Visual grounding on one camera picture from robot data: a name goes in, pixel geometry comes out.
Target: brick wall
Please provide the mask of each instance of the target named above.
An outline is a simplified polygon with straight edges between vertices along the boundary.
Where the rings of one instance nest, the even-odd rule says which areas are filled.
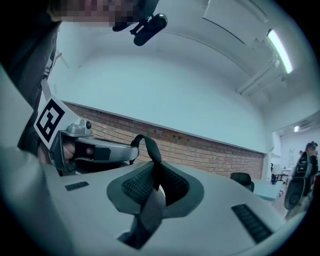
[[[233,172],[249,173],[261,179],[264,154],[241,149],[145,124],[116,115],[66,103],[80,117],[92,122],[95,137],[130,144],[138,134],[148,135],[157,143],[162,159],[229,177]],[[144,141],[135,163],[150,161]]]

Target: black rectangular strip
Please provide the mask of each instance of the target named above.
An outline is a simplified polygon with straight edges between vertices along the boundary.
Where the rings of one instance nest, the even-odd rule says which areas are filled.
[[[231,209],[257,244],[272,235],[271,230],[246,204],[239,204]]]
[[[89,183],[86,181],[82,181],[82,182],[66,185],[65,188],[66,190],[71,191],[71,190],[81,189],[85,186],[89,186]]]

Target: ceiling light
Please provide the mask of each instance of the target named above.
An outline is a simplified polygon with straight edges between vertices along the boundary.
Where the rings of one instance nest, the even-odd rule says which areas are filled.
[[[287,51],[286,51],[284,45],[282,44],[280,38],[278,37],[278,35],[276,34],[276,32],[274,30],[270,30],[270,32],[267,34],[267,37],[270,39],[270,41],[272,42],[276,51],[280,55],[280,58],[283,62],[283,65],[285,67],[286,72],[288,74],[290,74],[293,70],[292,64],[290,62]]]

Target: gray device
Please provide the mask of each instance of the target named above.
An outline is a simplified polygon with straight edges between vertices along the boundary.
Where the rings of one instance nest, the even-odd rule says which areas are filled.
[[[91,122],[81,119],[80,124],[72,123],[67,130],[60,130],[49,150],[49,159],[61,176],[91,173],[98,165],[123,163],[133,161],[139,156],[136,146],[110,141],[92,136]],[[65,160],[64,142],[73,141],[74,156],[70,161]],[[93,154],[87,154],[91,148]]]

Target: black chair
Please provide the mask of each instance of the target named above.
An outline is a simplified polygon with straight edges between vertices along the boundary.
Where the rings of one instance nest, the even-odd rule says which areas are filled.
[[[230,176],[231,180],[234,180],[235,182],[238,182],[251,192],[255,189],[255,184],[251,181],[251,177],[248,173],[244,172],[233,172]]]

